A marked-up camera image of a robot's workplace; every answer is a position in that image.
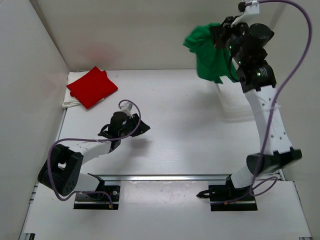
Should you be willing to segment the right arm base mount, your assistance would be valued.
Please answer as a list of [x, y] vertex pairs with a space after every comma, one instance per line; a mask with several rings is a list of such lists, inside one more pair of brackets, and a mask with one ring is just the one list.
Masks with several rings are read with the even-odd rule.
[[256, 199], [249, 194], [249, 189], [249, 186], [235, 188], [229, 175], [225, 184], [211, 184], [208, 189], [200, 191], [196, 197], [209, 199], [212, 212], [257, 211]]

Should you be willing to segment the red t shirt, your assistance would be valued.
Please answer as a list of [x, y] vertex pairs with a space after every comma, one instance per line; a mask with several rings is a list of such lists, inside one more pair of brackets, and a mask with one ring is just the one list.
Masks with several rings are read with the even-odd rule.
[[118, 87], [108, 78], [107, 72], [100, 70], [97, 66], [66, 87], [70, 90], [70, 95], [86, 109], [90, 109], [118, 90]]

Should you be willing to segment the green t shirt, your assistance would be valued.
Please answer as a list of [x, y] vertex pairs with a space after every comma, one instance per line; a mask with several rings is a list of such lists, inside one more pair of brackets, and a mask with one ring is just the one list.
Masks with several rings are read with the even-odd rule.
[[196, 56], [196, 71], [199, 78], [222, 84], [221, 77], [228, 77], [233, 83], [238, 82], [236, 68], [230, 65], [230, 53], [226, 48], [215, 47], [215, 37], [211, 34], [212, 27], [220, 23], [199, 25], [185, 38], [183, 45]]

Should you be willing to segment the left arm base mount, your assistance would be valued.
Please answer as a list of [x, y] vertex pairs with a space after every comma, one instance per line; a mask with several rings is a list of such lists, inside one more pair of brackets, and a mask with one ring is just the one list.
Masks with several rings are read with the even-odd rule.
[[76, 187], [75, 210], [118, 210], [121, 182], [94, 174], [81, 174]]

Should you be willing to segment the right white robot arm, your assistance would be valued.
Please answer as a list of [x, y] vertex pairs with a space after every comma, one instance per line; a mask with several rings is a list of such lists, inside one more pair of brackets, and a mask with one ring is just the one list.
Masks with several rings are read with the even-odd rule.
[[276, 101], [277, 81], [273, 68], [266, 61], [265, 45], [274, 32], [262, 23], [248, 25], [228, 16], [210, 33], [218, 49], [230, 54], [227, 68], [236, 67], [237, 80], [248, 101], [258, 130], [260, 150], [248, 155], [243, 168], [226, 180], [224, 193], [238, 199], [261, 173], [273, 172], [302, 158], [289, 140]]

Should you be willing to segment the white t shirt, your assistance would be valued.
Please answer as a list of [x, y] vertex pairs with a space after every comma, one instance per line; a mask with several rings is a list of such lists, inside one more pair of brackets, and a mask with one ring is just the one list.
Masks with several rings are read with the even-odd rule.
[[67, 77], [67, 85], [64, 99], [62, 102], [63, 108], [71, 108], [77, 105], [82, 105], [89, 109], [95, 103], [100, 101], [103, 96], [99, 97], [98, 93], [98, 77], [99, 73], [96, 70], [70, 72]]

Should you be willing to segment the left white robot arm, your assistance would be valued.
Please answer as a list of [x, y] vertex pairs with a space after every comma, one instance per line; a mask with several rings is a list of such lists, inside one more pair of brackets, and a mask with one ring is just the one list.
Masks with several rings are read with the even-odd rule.
[[105, 194], [102, 179], [94, 174], [80, 173], [83, 164], [101, 155], [113, 152], [120, 144], [121, 137], [136, 137], [150, 130], [138, 114], [129, 116], [117, 111], [110, 123], [102, 127], [98, 136], [111, 141], [81, 141], [73, 146], [57, 144], [50, 154], [50, 169], [55, 188], [61, 196], [73, 191], [87, 192], [93, 200], [100, 200]]

